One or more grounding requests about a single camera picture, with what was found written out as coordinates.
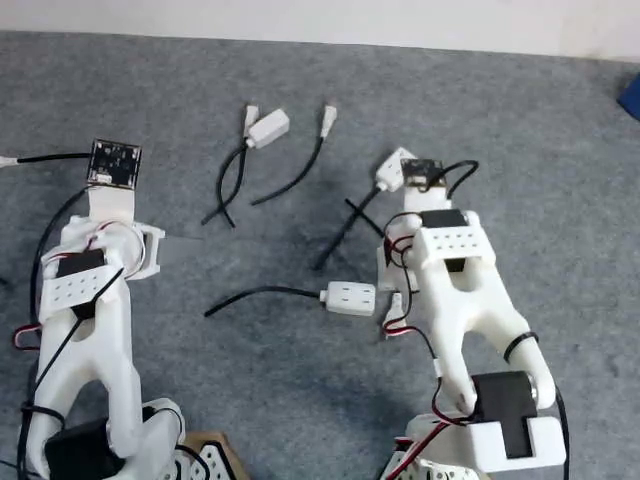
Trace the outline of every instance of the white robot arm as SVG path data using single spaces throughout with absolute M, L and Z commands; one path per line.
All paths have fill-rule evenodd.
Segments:
M 405 187 L 403 211 L 377 252 L 378 287 L 419 291 L 439 382 L 466 416 L 442 428 L 441 418 L 421 415 L 410 422 L 407 435 L 416 445 L 433 435 L 417 455 L 427 464 L 486 473 L 560 465 L 566 459 L 561 425 L 554 417 L 538 416 L 553 405 L 556 390 L 537 337 L 509 298 L 478 215 L 453 207 L 443 176 L 432 182 L 438 172 L 442 167 L 436 162 L 399 149 L 377 174 L 381 190 Z M 393 318 L 387 325 L 401 327 Z M 471 331 L 489 340 L 511 372 L 469 376 L 462 343 Z
M 165 236 L 133 220 L 139 161 L 139 147 L 94 143 L 90 214 L 72 217 L 60 245 L 42 259 L 42 336 L 26 453 L 44 478 L 155 480 L 184 439 L 175 403 L 142 404 L 132 362 L 127 282 L 159 271 Z M 62 428 L 80 389 L 94 380 L 108 392 L 108 418 Z

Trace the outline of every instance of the white plastic plug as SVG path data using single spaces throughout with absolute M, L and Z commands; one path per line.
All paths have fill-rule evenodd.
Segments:
M 387 158 L 376 171 L 376 185 L 380 190 L 395 192 L 404 184 L 402 175 L 402 160 L 418 158 L 405 148 L 398 148 Z
M 322 138 L 327 138 L 336 118 L 338 118 L 338 109 L 332 105 L 325 105 L 324 116 L 322 117 L 322 130 L 320 131 Z
M 12 167 L 14 165 L 18 165 L 18 159 L 17 158 L 1 157 L 0 156 L 0 168 Z
M 382 322 L 382 326 L 386 327 L 387 323 L 396 318 L 400 318 L 404 316 L 404 310 L 402 309 L 402 294 L 400 292 L 396 292 L 391 296 L 391 307 L 389 307 L 389 311 L 387 312 L 386 317 L 384 317 L 384 322 Z M 393 324 L 393 328 L 406 327 L 407 320 L 403 319 L 399 322 Z
M 247 145 L 262 148 L 289 131 L 289 117 L 282 109 L 271 112 L 249 128 Z
M 247 105 L 247 113 L 244 116 L 244 136 L 245 138 L 249 136 L 249 129 L 258 121 L 260 118 L 260 109 L 257 105 Z
M 370 317 L 376 309 L 376 287 L 367 283 L 329 282 L 327 289 L 320 292 L 320 301 L 330 312 Z

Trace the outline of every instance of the red wire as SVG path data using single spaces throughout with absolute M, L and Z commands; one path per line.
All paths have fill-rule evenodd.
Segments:
M 413 463 L 413 461 L 418 457 L 418 455 L 422 453 L 427 445 L 429 445 L 431 441 L 448 426 L 449 425 L 446 423 L 439 423 L 433 430 L 431 430 L 431 433 L 429 433 L 429 435 L 427 435 L 424 440 L 417 444 L 414 444 L 414 446 L 409 449 L 402 462 L 400 462 L 400 464 L 396 468 L 394 468 L 391 473 L 389 473 L 389 475 L 387 475 L 387 478 L 385 480 L 395 480 L 405 468 Z
M 41 325 L 25 325 L 23 327 L 19 327 L 16 328 L 13 332 L 13 337 L 12 337 L 12 343 L 13 343 L 13 347 L 16 350 L 20 350 L 22 352 L 37 352 L 38 350 L 40 350 L 40 347 L 36 347 L 36 346 L 22 346 L 20 345 L 20 336 L 23 333 L 30 333 L 30 332 L 35 332 L 37 330 L 40 330 Z

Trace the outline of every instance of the black wire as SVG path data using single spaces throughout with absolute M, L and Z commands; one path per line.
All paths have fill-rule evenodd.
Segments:
M 234 223 L 233 219 L 229 215 L 229 212 L 227 212 L 227 206 L 225 205 L 224 199 L 222 198 L 222 182 L 224 181 L 224 175 L 229 169 L 229 166 L 233 163 L 233 160 L 238 155 L 240 155 L 243 150 L 247 150 L 247 148 L 249 147 L 247 147 L 247 144 L 243 142 L 242 145 L 240 145 L 238 148 L 236 148 L 233 152 L 229 154 L 229 156 L 224 160 L 222 167 L 220 167 L 220 173 L 218 174 L 218 180 L 216 182 L 216 197 L 218 198 L 218 209 L 220 209 L 220 212 L 227 219 L 227 222 L 229 223 L 229 226 L 231 228 L 236 228 L 236 224 Z
M 204 480 L 210 480 L 211 478 L 211 470 L 209 470 L 209 465 L 205 462 L 202 457 L 196 452 L 193 448 L 187 447 L 186 445 L 176 445 L 176 450 L 181 452 L 185 452 L 191 458 L 193 458 L 196 462 L 198 462 L 202 468 L 204 469 Z
M 78 193 L 69 198 L 69 200 L 67 200 L 62 205 L 62 207 L 60 207 L 53 218 L 51 218 L 49 224 L 47 225 L 47 228 L 44 229 L 44 232 L 40 237 L 35 255 L 33 256 L 33 263 L 31 265 L 31 278 L 29 281 L 29 322 L 32 325 L 37 325 L 39 323 L 37 311 L 38 274 L 40 273 L 41 258 L 44 254 L 44 249 L 47 246 L 47 241 L 57 227 L 58 222 L 60 221 L 62 216 L 84 196 L 88 188 L 89 187 L 84 187 Z
M 316 298 L 316 299 L 319 298 L 318 292 L 312 292 L 311 290 L 301 290 L 299 288 L 291 288 L 291 287 L 280 287 L 277 285 L 264 285 L 262 287 L 250 288 L 248 290 L 245 290 L 243 292 L 240 292 L 234 295 L 233 297 L 223 300 L 220 303 L 216 303 L 213 307 L 211 307 L 209 310 L 207 310 L 204 313 L 204 316 L 209 317 L 214 313 L 219 312 L 223 308 L 228 307 L 232 303 L 237 302 L 238 300 L 242 300 L 243 298 L 248 297 L 249 295 L 254 295 L 256 293 L 263 293 L 263 292 L 288 293 L 291 295 L 300 295 L 303 297 L 310 297 L 310 298 Z
M 238 175 L 236 176 L 236 183 L 233 186 L 233 190 L 231 191 L 231 193 L 229 194 L 229 196 L 227 197 L 227 199 L 222 202 L 222 204 L 225 207 L 228 207 L 231 202 L 233 201 L 234 198 L 236 198 L 236 195 L 238 195 L 238 192 L 240 192 L 240 187 L 242 186 L 242 180 L 244 179 L 244 171 L 245 171 L 245 167 L 246 167 L 246 162 L 247 162 L 247 149 L 245 148 L 242 153 L 240 153 L 240 161 L 238 164 Z M 221 171 L 222 176 L 224 177 L 226 174 L 227 169 L 230 167 L 231 164 L 227 165 L 225 167 L 225 165 L 223 165 L 224 167 L 224 172 Z M 206 217 L 204 217 L 201 221 L 200 224 L 201 225 L 206 225 L 207 223 L 209 223 L 211 221 L 211 219 L 213 217 L 215 217 L 216 215 L 222 213 L 222 207 L 220 205 L 218 205 L 215 209 L 211 210 L 211 212 L 209 212 L 207 214 Z
M 323 143 L 324 143 L 324 137 L 318 137 L 318 139 L 316 140 L 316 146 L 313 148 L 313 153 L 311 154 L 311 157 L 309 158 L 309 160 L 307 161 L 307 164 L 304 166 L 304 168 L 296 178 L 294 178 L 292 181 L 287 183 L 284 187 L 279 188 L 275 192 L 272 192 L 268 195 L 265 195 L 264 197 L 260 197 L 257 200 L 254 200 L 253 202 L 251 202 L 251 205 L 256 206 L 256 205 L 260 205 L 261 203 L 268 202 L 269 200 L 272 200 L 284 193 L 287 193 L 289 190 L 295 187 L 298 183 L 300 183 L 302 179 L 307 176 L 307 173 L 309 173 L 309 171 L 313 167 L 313 164 L 316 163 L 316 160 L 318 159 L 318 155 L 320 155 L 320 150 L 322 149 Z
M 562 425 L 562 436 L 564 437 L 564 449 L 567 452 L 567 459 L 564 461 L 563 478 L 569 480 L 569 467 L 571 463 L 571 440 L 569 437 L 569 420 L 567 419 L 567 410 L 564 399 L 560 393 L 558 385 L 556 385 L 556 403 L 558 404 L 558 413 L 560 414 L 560 424 Z
M 469 168 L 469 170 L 467 170 L 464 175 L 462 175 L 458 181 L 456 181 L 456 183 L 454 183 L 451 188 L 449 189 L 449 191 L 447 192 L 447 199 L 451 199 L 451 197 L 453 197 L 453 192 L 455 192 L 457 190 L 457 188 L 462 185 L 462 182 L 464 182 L 467 178 L 469 178 L 471 175 L 473 175 L 476 170 L 478 170 L 478 167 L 480 167 L 480 163 L 476 160 L 462 160 L 461 162 L 458 163 L 454 163 L 453 165 L 449 165 L 446 168 L 443 168 L 435 177 L 433 177 L 431 180 L 429 180 L 429 183 L 427 184 L 427 190 L 429 190 L 431 187 L 433 187 L 434 185 L 436 185 L 438 182 L 440 182 L 440 180 L 442 180 L 443 178 L 446 177 L 447 173 L 452 172 L 453 170 L 457 170 L 458 168 L 462 168 L 462 167 L 471 167 Z
M 90 153 L 58 153 L 55 155 L 24 157 L 24 158 L 19 158 L 18 163 L 38 163 L 38 162 L 48 162 L 49 160 L 71 160 L 74 158 L 91 158 L 91 154 Z
M 380 192 L 381 192 L 380 188 L 378 188 L 377 186 L 373 187 L 371 191 L 367 193 L 367 196 L 364 197 L 364 199 L 360 202 L 357 210 L 363 211 L 367 207 L 367 205 L 371 203 L 371 200 L 376 198 L 376 195 L 378 195 L 378 193 Z M 333 251 L 338 247 L 338 245 L 340 245 L 340 242 L 342 242 L 342 239 L 344 238 L 344 236 L 349 232 L 349 230 L 351 230 L 351 227 L 353 227 L 353 224 L 358 219 L 358 216 L 359 215 L 357 211 L 354 211 L 351 213 L 351 215 L 349 215 L 349 218 L 347 218 L 347 221 L 344 222 L 344 225 L 342 225 L 342 228 L 337 233 L 337 235 L 333 237 L 333 240 L 331 241 L 331 243 L 318 256 L 318 259 L 313 265 L 314 270 L 321 270 L 324 267 L 324 264 L 329 258 L 329 255 L 331 255 L 331 253 L 333 253 Z
M 11 463 L 11 462 L 7 462 L 6 460 L 2 460 L 0 459 L 0 465 L 4 465 L 5 467 L 9 467 L 9 468 L 13 468 L 14 470 L 18 469 L 18 466 L 15 463 Z M 42 478 L 40 475 L 38 475 L 36 472 L 32 472 L 30 470 L 27 470 L 27 473 L 31 476 L 34 477 L 38 477 L 38 478 Z
M 409 278 L 409 267 L 407 267 L 407 264 L 404 261 L 404 254 L 408 252 L 410 249 L 411 249 L 411 246 L 405 247 L 404 249 L 402 249 L 400 253 L 400 261 L 402 262 L 402 270 L 404 272 L 404 278 L 407 282 L 407 291 L 409 295 L 409 300 L 407 301 L 407 311 L 402 315 L 402 317 L 399 317 L 398 319 L 394 319 L 397 321 L 404 320 L 405 318 L 407 318 L 411 313 L 411 307 L 413 306 L 413 290 L 411 289 L 411 278 Z M 437 358 L 436 352 L 433 349 L 433 345 L 431 345 L 431 341 L 429 340 L 429 337 L 427 337 L 426 333 L 424 333 L 420 328 L 414 327 L 413 325 L 407 325 L 404 328 L 407 328 L 413 332 L 416 332 L 418 335 L 420 335 L 424 340 L 424 342 L 427 344 L 427 348 L 429 349 L 429 355 L 431 355 L 431 358 L 433 360 Z
M 367 222 L 367 225 L 369 225 L 378 235 L 380 235 L 380 237 L 384 237 L 384 232 L 382 231 L 382 229 L 378 226 L 376 222 L 374 222 L 371 219 L 369 215 L 364 213 L 362 210 L 358 210 L 358 206 L 348 198 L 345 198 L 344 202 L 347 205 L 349 205 L 352 208 L 352 210 L 358 214 L 360 218 L 362 218 L 365 222 Z

